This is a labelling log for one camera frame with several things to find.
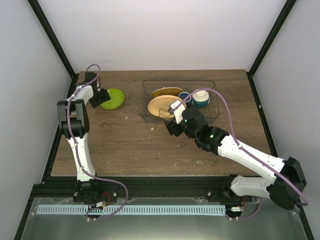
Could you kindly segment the small lime green plate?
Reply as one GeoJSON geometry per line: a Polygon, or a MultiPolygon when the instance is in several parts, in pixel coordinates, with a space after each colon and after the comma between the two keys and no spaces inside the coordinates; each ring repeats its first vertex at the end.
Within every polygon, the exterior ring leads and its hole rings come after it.
{"type": "Polygon", "coordinates": [[[103,109],[113,110],[122,105],[125,100],[124,93],[117,88],[109,88],[107,92],[110,96],[110,100],[100,104],[103,109]]]}

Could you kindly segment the plain cream orange plate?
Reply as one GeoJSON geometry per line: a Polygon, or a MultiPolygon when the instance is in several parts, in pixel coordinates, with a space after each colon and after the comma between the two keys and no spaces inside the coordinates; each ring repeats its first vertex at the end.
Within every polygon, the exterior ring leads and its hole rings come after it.
{"type": "Polygon", "coordinates": [[[148,111],[155,117],[172,119],[174,114],[170,114],[169,109],[172,103],[182,99],[174,95],[161,95],[153,98],[147,106],[148,111]]]}

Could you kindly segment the black wire dish rack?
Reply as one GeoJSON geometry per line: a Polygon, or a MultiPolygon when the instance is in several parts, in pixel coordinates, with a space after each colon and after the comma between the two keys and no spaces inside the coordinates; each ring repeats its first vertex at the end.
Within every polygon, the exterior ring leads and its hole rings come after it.
{"type": "MultiPolygon", "coordinates": [[[[141,102],[140,102],[140,116],[145,122],[161,122],[161,117],[152,115],[148,110],[149,102],[154,98],[152,92],[161,88],[177,87],[183,89],[184,92],[191,93],[196,89],[210,88],[215,89],[216,83],[213,80],[205,79],[182,79],[182,78],[155,78],[146,79],[142,82],[141,102]]],[[[210,100],[208,106],[202,107],[199,110],[209,123],[216,120],[220,115],[218,104],[218,97],[215,93],[209,91],[210,100]]]]}

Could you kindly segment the dark blue enamel mug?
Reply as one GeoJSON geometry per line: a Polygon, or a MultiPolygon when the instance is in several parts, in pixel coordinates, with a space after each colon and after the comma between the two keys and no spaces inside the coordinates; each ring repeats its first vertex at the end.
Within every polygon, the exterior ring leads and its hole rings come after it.
{"type": "Polygon", "coordinates": [[[178,97],[180,99],[182,99],[182,100],[185,100],[184,103],[186,104],[187,107],[192,107],[193,106],[193,98],[188,92],[185,92],[185,91],[180,92],[178,94],[178,97]]]}

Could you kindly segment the yellow woven bamboo plate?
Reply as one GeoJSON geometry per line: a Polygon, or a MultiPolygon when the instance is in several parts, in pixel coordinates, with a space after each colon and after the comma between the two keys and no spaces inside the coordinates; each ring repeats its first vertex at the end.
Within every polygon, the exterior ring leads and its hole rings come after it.
{"type": "Polygon", "coordinates": [[[154,90],[151,95],[153,98],[163,96],[163,95],[171,95],[171,96],[178,96],[184,90],[180,87],[162,87],[159,89],[154,90]]]}

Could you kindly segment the teal and white bowl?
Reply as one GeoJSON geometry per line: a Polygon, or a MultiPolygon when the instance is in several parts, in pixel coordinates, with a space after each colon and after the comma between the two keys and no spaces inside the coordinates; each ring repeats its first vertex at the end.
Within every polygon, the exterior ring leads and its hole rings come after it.
{"type": "Polygon", "coordinates": [[[195,89],[195,93],[192,95],[193,105],[198,108],[205,108],[209,105],[210,94],[207,90],[195,89]]]}

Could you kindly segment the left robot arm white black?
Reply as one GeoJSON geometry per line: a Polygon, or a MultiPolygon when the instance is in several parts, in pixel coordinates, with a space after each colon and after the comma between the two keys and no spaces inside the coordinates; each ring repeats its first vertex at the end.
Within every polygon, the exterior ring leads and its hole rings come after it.
{"type": "Polygon", "coordinates": [[[101,88],[99,76],[87,71],[84,81],[74,93],[57,102],[58,127],[71,147],[76,165],[75,202],[95,203],[102,198],[102,189],[95,179],[97,175],[88,147],[90,122],[86,103],[96,108],[110,99],[108,91],[101,88]]]}

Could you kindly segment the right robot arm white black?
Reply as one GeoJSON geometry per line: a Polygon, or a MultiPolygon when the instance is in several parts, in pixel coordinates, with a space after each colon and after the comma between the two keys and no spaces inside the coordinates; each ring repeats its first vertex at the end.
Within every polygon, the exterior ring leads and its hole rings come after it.
{"type": "Polygon", "coordinates": [[[306,187],[307,180],[297,159],[289,157],[284,160],[234,139],[227,131],[209,125],[196,107],[179,114],[164,121],[170,135],[185,134],[198,148],[233,160],[258,174],[257,177],[230,175],[222,188],[225,200],[232,202],[239,196],[262,197],[285,210],[293,210],[299,204],[299,194],[306,187]]]}

